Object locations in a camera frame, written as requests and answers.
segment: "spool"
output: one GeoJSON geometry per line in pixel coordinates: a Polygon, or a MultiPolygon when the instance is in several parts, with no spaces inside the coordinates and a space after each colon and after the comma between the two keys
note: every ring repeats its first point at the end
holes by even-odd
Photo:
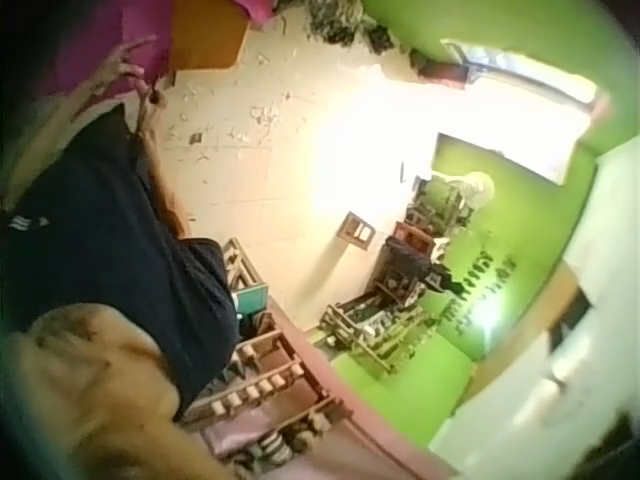
{"type": "Polygon", "coordinates": [[[294,376],[294,378],[298,378],[304,375],[304,369],[302,368],[302,365],[300,365],[299,363],[296,363],[294,365],[291,366],[291,374],[294,376]]]}
{"type": "Polygon", "coordinates": [[[277,431],[262,437],[258,444],[264,452],[264,457],[276,466],[284,465],[293,457],[291,448],[277,431]]]}
{"type": "Polygon", "coordinates": [[[227,409],[224,408],[224,405],[220,400],[211,402],[211,411],[216,417],[222,417],[227,414],[227,409]]]}
{"type": "Polygon", "coordinates": [[[277,373],[269,380],[271,381],[271,385],[273,385],[276,390],[284,387],[287,384],[287,382],[284,381],[284,378],[282,378],[282,376],[277,373]]]}
{"type": "Polygon", "coordinates": [[[311,412],[309,414],[309,425],[316,433],[322,434],[331,430],[331,422],[321,412],[311,412]]]}
{"type": "Polygon", "coordinates": [[[251,345],[245,345],[244,347],[242,347],[241,352],[245,360],[253,361],[256,358],[256,351],[251,345]]]}
{"type": "Polygon", "coordinates": [[[227,403],[232,409],[238,408],[242,406],[242,399],[237,393],[230,393],[229,395],[227,395],[227,403]]]}
{"type": "Polygon", "coordinates": [[[258,400],[260,398],[260,392],[258,391],[258,389],[256,387],[254,387],[253,385],[248,386],[245,389],[245,393],[247,394],[247,398],[249,399],[250,402],[254,402],[256,400],[258,400]]]}
{"type": "Polygon", "coordinates": [[[269,382],[269,380],[261,380],[258,383],[258,388],[262,392],[262,396],[269,395],[271,392],[273,392],[273,385],[271,385],[271,382],[269,382]]]}

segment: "finger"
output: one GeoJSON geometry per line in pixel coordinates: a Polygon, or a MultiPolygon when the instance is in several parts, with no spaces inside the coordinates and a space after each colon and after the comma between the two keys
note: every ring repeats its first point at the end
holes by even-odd
{"type": "Polygon", "coordinates": [[[133,88],[138,93],[138,97],[140,97],[140,100],[146,99],[151,93],[151,87],[147,84],[147,82],[140,78],[136,78],[133,80],[133,88]]]}
{"type": "Polygon", "coordinates": [[[123,43],[118,47],[118,51],[126,55],[136,48],[140,48],[143,45],[148,45],[149,43],[155,42],[157,38],[157,35],[149,35],[147,37],[142,37],[131,42],[123,43]]]}
{"type": "Polygon", "coordinates": [[[161,108],[164,109],[167,107],[167,96],[161,92],[160,90],[154,90],[155,94],[156,94],[156,105],[161,108]]]}
{"type": "Polygon", "coordinates": [[[144,76],[144,68],[140,65],[132,63],[121,63],[118,65],[118,74],[129,77],[142,78],[144,76]]]}

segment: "green wall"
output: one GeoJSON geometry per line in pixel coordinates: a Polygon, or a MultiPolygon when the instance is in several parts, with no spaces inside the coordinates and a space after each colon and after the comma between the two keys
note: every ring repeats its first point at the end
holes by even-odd
{"type": "MultiPolygon", "coordinates": [[[[589,0],[363,0],[376,18],[407,46],[433,58],[451,60],[441,40],[492,46],[582,75],[609,97],[609,110],[596,118],[581,140],[562,187],[513,162],[457,141],[445,141],[434,168],[446,173],[480,170],[496,182],[496,199],[474,218],[471,229],[492,232],[458,238],[448,256],[464,275],[481,249],[494,257],[511,255],[517,268],[497,293],[499,327],[490,339],[469,325],[465,333],[447,322],[440,333],[473,359],[483,358],[535,298],[566,246],[588,195],[593,160],[638,131],[638,56],[614,21],[589,0]]],[[[476,282],[472,298],[455,305],[458,318],[472,313],[495,270],[476,282]]],[[[441,312],[450,298],[431,295],[423,306],[441,312]]]]}
{"type": "MultiPolygon", "coordinates": [[[[473,324],[462,335],[453,322],[443,322],[440,328],[452,344],[478,360],[518,320],[562,255],[591,188],[595,162],[591,154],[578,148],[565,184],[559,187],[493,152],[443,136],[433,168],[451,175],[479,170],[489,174],[496,187],[491,203],[474,214],[468,233],[456,237],[447,254],[447,265],[457,279],[466,276],[481,249],[494,259],[493,268],[475,282],[468,301],[458,306],[460,316],[472,313],[483,294],[496,300],[499,320],[490,338],[473,324]],[[495,284],[496,269],[507,255],[517,266],[497,292],[486,291],[485,287],[495,284]]],[[[451,299],[450,295],[427,294],[421,305],[430,313],[439,313],[451,299]]]]}
{"type": "Polygon", "coordinates": [[[421,447],[455,408],[473,368],[466,355],[437,334],[392,376],[373,376],[350,354],[337,357],[332,365],[369,405],[421,447]]]}
{"type": "Polygon", "coordinates": [[[590,0],[363,0],[366,11],[406,45],[440,60],[451,38],[522,53],[595,82],[610,111],[585,143],[604,153],[638,131],[638,54],[590,0]]]}

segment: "black shirt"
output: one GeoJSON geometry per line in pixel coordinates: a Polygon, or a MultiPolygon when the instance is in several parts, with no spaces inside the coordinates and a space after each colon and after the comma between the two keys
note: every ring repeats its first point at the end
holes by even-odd
{"type": "Polygon", "coordinates": [[[226,365],[238,340],[236,313],[220,246],[180,241],[158,219],[148,164],[130,148],[123,115],[117,107],[85,128],[9,217],[3,323],[24,331],[72,303],[116,308],[164,353],[179,416],[226,365]]]}

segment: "hand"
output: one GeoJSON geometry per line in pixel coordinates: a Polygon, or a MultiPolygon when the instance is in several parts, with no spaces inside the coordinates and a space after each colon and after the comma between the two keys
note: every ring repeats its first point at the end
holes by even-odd
{"type": "Polygon", "coordinates": [[[109,85],[121,77],[142,79],[144,69],[139,65],[129,63],[128,56],[135,49],[155,41],[155,38],[155,36],[150,36],[118,45],[89,79],[92,93],[101,95],[109,85]]]}
{"type": "Polygon", "coordinates": [[[144,80],[135,83],[136,92],[140,98],[136,133],[144,141],[155,142],[161,129],[162,112],[167,107],[167,99],[155,86],[150,86],[144,80]]]}

